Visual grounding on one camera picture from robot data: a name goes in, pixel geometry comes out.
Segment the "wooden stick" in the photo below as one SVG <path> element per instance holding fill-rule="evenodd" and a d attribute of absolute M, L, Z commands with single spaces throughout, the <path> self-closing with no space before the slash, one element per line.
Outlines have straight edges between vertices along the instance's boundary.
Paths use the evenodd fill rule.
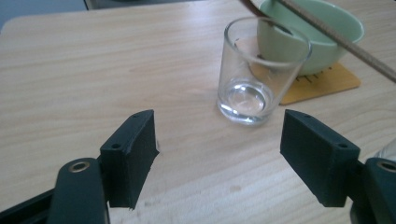
<path fill-rule="evenodd" d="M 373 67 L 377 72 L 381 73 L 389 80 L 396 83 L 396 72 L 392 70 L 389 66 L 380 62 L 373 55 L 371 55 L 364 49 L 361 49 L 360 47 L 358 47 L 348 39 L 337 34 L 337 32 L 335 32 L 334 29 L 323 23 L 323 21 L 319 20 L 318 18 L 312 16 L 312 14 L 310 14 L 308 11 L 301 8 L 297 4 L 293 3 L 291 0 L 277 0 L 277 1 L 280 2 L 283 6 L 287 7 L 292 12 L 294 12 L 296 15 L 307 21 L 309 24 L 317 28 L 323 34 L 331 38 L 338 45 L 342 46 L 344 49 L 351 52 L 353 55 L 355 55 L 356 57 L 358 57 L 359 59 L 370 65 L 371 67 Z"/>
<path fill-rule="evenodd" d="M 257 17 L 266 17 L 270 18 L 267 14 L 261 12 L 252 2 L 251 0 L 240 0 L 240 2 L 254 15 Z"/>

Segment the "cork coaster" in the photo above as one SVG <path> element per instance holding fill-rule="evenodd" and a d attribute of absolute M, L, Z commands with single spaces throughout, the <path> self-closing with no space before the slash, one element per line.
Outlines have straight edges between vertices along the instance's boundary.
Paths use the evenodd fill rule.
<path fill-rule="evenodd" d="M 297 77 L 280 102 L 289 105 L 339 91 L 358 88 L 361 81 L 340 63 L 311 76 Z"/>

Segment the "wood grain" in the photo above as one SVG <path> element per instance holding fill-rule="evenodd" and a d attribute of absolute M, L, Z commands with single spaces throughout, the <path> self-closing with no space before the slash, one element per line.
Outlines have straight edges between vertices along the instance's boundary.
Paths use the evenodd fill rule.
<path fill-rule="evenodd" d="M 362 20 L 361 45 L 395 69 L 396 5 L 334 0 Z M 395 84 L 351 55 L 352 91 L 280 106 L 263 126 L 216 108 L 223 30 L 250 13 L 196 1 L 19 18 L 0 34 L 0 210 L 53 188 L 68 161 L 99 155 L 128 116 L 155 111 L 160 155 L 137 207 L 112 223 L 349 223 L 323 208 L 279 154 L 286 108 L 361 147 L 361 161 L 396 136 Z"/>

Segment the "glass rim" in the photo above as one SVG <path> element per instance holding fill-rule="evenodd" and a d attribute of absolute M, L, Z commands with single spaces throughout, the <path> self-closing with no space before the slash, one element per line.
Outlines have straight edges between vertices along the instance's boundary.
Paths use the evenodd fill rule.
<path fill-rule="evenodd" d="M 248 54 L 248 53 L 242 51 L 241 49 L 237 48 L 234 45 L 234 42 L 230 39 L 228 33 L 229 33 L 230 28 L 235 23 L 237 23 L 239 21 L 247 21 L 247 20 L 271 22 L 272 24 L 275 24 L 276 26 L 281 27 L 282 29 L 290 31 L 291 33 L 298 34 L 307 43 L 307 53 L 306 53 L 306 55 L 303 56 L 301 59 L 293 61 L 293 62 L 275 62 L 275 61 L 261 59 L 259 57 L 252 56 L 251 54 Z M 309 57 L 312 54 L 312 44 L 311 44 L 311 41 L 308 39 L 308 37 L 306 35 L 304 35 L 302 32 L 300 32 L 300 31 L 298 31 L 298 30 L 296 30 L 296 29 L 294 29 L 292 27 L 287 27 L 287 26 L 285 26 L 283 24 L 280 24 L 279 22 L 276 22 L 276 21 L 274 21 L 272 19 L 269 19 L 269 18 L 266 18 L 266 17 L 243 17 L 243 18 L 239 18 L 239 19 L 236 19 L 234 21 L 231 21 L 226 26 L 226 28 L 224 30 L 224 40 L 230 46 L 230 48 L 233 51 L 235 51 L 236 53 L 242 55 L 244 58 L 248 59 L 249 61 L 252 61 L 252 62 L 255 62 L 255 63 L 262 63 L 262 64 L 269 65 L 269 66 L 294 66 L 295 64 L 298 64 L 298 63 L 304 63 L 305 61 L 307 61 L 309 59 Z"/>

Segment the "drinking glass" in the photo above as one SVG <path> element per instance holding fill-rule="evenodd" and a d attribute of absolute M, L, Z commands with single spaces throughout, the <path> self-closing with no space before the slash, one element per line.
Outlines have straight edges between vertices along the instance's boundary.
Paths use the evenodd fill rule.
<path fill-rule="evenodd" d="M 396 162 L 396 138 L 375 153 L 375 157 Z"/>
<path fill-rule="evenodd" d="M 224 32 L 218 107 L 247 125 L 268 120 L 309 58 L 306 36 L 266 18 L 232 21 Z"/>

